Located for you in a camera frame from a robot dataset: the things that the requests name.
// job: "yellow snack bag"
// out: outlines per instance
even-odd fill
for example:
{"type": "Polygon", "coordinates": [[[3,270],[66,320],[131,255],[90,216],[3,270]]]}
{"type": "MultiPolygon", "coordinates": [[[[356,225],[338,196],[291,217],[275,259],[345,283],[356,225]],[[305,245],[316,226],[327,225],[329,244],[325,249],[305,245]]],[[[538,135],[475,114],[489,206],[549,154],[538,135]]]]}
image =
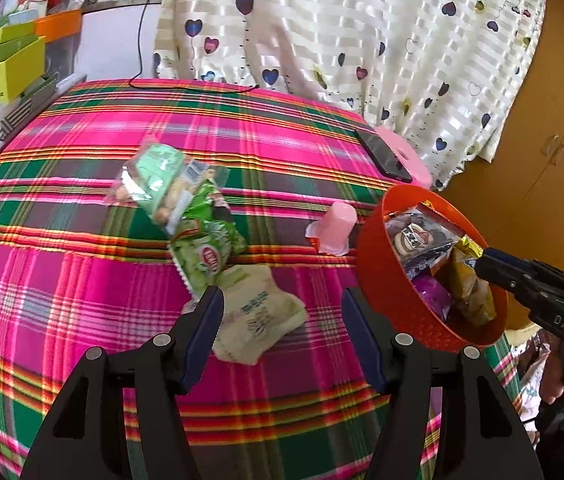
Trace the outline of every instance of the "yellow snack bag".
{"type": "Polygon", "coordinates": [[[456,300],[454,307],[473,326],[481,326],[495,319],[495,303],[488,282],[475,274],[475,262],[483,250],[468,236],[452,249],[449,273],[450,293],[456,300]]]}

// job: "cookie bag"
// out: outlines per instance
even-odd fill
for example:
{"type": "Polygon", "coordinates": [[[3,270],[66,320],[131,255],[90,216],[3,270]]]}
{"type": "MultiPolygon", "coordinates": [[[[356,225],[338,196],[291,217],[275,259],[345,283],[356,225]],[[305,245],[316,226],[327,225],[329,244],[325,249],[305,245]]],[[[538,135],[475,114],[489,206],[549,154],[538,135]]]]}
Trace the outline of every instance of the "cookie bag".
{"type": "Polygon", "coordinates": [[[459,227],[423,203],[391,213],[384,225],[411,280],[431,267],[441,266],[464,235],[459,227]]]}
{"type": "Polygon", "coordinates": [[[226,168],[200,162],[147,137],[127,160],[107,195],[107,203],[136,202],[151,220],[173,236],[182,213],[199,186],[228,176],[226,168]]]}

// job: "bed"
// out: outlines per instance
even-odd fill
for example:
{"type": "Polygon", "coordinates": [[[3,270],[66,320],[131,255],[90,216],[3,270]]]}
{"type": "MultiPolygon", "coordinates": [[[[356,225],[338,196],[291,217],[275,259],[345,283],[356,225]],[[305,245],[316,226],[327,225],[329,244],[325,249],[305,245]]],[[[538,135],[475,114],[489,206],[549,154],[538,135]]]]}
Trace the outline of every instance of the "bed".
{"type": "MultiPolygon", "coordinates": [[[[304,231],[334,200],[363,221],[391,185],[353,135],[369,126],[262,89],[218,95],[204,82],[141,84],[153,89],[76,87],[0,155],[0,471],[18,477],[87,348],[136,348],[170,328],[190,299],[161,231],[141,210],[102,203],[150,134],[231,168],[224,192],[249,244],[231,262],[269,265],[309,312],[254,367],[211,355],[198,386],[178,399],[202,478],[359,478],[387,401],[364,382],[339,313],[343,289],[356,283],[355,250],[316,254],[304,231]]],[[[486,357],[518,406],[505,339],[486,357]]],[[[434,391],[422,479],[433,474],[440,404],[434,391]]],[[[132,396],[125,420],[134,478],[145,478],[132,396]]]]}

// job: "heart pattern curtain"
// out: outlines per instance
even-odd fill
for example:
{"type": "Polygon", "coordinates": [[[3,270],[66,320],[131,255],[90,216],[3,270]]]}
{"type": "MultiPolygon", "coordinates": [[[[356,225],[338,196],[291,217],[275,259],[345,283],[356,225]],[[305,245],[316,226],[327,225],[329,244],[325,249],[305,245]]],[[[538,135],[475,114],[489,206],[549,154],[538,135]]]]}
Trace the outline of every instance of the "heart pattern curtain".
{"type": "Polygon", "coordinates": [[[160,77],[288,92],[413,145],[442,189],[495,155],[546,0],[163,0],[160,77]]]}

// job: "smartphone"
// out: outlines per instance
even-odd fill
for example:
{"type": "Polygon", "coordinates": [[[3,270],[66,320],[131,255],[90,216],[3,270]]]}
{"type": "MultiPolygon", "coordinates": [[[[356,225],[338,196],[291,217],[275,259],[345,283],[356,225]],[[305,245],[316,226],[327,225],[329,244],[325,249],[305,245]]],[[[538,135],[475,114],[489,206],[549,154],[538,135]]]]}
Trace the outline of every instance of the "smartphone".
{"type": "Polygon", "coordinates": [[[404,168],[404,165],[399,161],[397,155],[393,153],[393,150],[389,148],[388,144],[382,140],[382,137],[369,132],[360,132],[359,130],[355,131],[355,136],[359,139],[364,150],[373,160],[380,173],[407,184],[413,182],[413,177],[404,168]]]}

